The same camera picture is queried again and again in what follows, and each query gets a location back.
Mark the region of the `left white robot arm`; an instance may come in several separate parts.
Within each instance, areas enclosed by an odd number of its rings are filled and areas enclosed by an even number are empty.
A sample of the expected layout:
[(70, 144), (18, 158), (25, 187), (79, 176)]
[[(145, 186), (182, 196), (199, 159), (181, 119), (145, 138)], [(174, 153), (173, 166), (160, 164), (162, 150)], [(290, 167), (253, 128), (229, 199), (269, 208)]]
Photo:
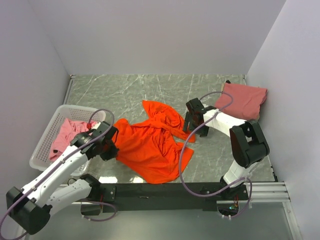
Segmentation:
[(7, 215), (27, 234), (34, 235), (44, 228), (50, 218), (78, 200), (103, 200), (101, 183), (84, 174), (74, 183), (60, 185), (78, 167), (96, 156), (104, 161), (117, 155), (113, 137), (118, 129), (102, 121), (92, 129), (77, 134), (60, 157), (33, 181), (22, 188), (12, 187), (6, 193)]

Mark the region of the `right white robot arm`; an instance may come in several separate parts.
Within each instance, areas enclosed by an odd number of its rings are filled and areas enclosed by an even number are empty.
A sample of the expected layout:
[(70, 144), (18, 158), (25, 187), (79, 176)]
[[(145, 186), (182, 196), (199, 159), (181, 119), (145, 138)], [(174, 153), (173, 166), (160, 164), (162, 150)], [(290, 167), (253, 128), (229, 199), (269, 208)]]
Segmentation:
[(209, 128), (217, 130), (229, 137), (233, 162), (229, 170), (221, 177), (218, 183), (219, 190), (215, 192), (195, 193), (185, 184), (183, 187), (192, 195), (207, 198), (221, 195), (230, 200), (237, 194), (237, 190), (244, 182), (249, 181), (249, 175), (256, 165), (270, 153), (270, 148), (256, 120), (235, 118), (213, 106), (204, 106), (200, 99), (194, 98), (186, 103), (187, 113), (184, 119), (183, 131), (191, 131), (182, 149), (194, 134), (206, 137)]

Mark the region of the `white plastic laundry basket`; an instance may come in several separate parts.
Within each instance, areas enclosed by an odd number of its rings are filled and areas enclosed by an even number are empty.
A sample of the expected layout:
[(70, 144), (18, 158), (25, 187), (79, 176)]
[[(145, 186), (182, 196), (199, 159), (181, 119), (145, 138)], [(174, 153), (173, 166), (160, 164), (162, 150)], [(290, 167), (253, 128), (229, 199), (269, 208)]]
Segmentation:
[(29, 160), (31, 168), (43, 172), (54, 163), (49, 160), (49, 153), (51, 145), (57, 137), (65, 119), (90, 123), (93, 127), (95, 124), (104, 121), (106, 118), (106, 113), (104, 111), (94, 113), (95, 111), (95, 108), (85, 106), (67, 104), (59, 106), (33, 151)]

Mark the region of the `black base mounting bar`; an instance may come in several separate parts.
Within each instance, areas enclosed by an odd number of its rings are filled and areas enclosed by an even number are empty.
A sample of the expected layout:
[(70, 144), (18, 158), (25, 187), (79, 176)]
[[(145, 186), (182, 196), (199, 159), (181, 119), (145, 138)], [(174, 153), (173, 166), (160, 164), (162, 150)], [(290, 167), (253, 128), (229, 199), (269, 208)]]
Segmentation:
[(98, 197), (114, 205), (118, 211), (203, 210), (216, 211), (220, 194), (208, 197), (220, 188), (218, 183), (198, 182), (189, 185), (190, 194), (181, 183), (102, 183)]

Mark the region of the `crumpled pink shirt in basket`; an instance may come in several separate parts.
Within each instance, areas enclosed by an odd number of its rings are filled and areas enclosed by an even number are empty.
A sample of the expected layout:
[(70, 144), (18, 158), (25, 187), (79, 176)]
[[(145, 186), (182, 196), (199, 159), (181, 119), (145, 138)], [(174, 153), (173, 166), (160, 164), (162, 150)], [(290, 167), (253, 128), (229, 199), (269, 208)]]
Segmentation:
[(55, 140), (51, 144), (49, 160), (51, 162), (57, 160), (77, 134), (86, 132), (88, 130), (89, 128), (87, 122), (75, 121), (66, 118), (62, 123)]

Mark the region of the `folded pink t shirt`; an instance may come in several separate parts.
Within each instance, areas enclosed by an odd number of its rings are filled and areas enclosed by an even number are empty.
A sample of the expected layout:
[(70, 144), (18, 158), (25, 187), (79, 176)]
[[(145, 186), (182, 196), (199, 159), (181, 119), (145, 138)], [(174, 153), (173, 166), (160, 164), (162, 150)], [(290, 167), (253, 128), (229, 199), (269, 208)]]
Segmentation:
[(231, 98), (221, 94), (214, 106), (223, 113), (243, 120), (258, 120), (260, 118), (260, 107), (267, 99), (267, 88), (248, 86), (237, 83), (226, 82), (222, 91), (232, 96), (233, 102), (226, 106)]

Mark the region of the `orange polo shirt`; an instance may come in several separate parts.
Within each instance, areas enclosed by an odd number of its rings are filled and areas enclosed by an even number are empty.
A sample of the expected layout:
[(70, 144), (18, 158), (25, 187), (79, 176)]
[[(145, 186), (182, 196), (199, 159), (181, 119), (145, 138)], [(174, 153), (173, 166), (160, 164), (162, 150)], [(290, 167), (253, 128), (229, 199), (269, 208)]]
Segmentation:
[(114, 126), (118, 133), (113, 137), (119, 149), (116, 160), (123, 163), (149, 184), (164, 184), (176, 180), (191, 160), (194, 150), (183, 148), (175, 138), (196, 141), (184, 132), (183, 117), (171, 106), (143, 100), (147, 120), (130, 124), (119, 119)]

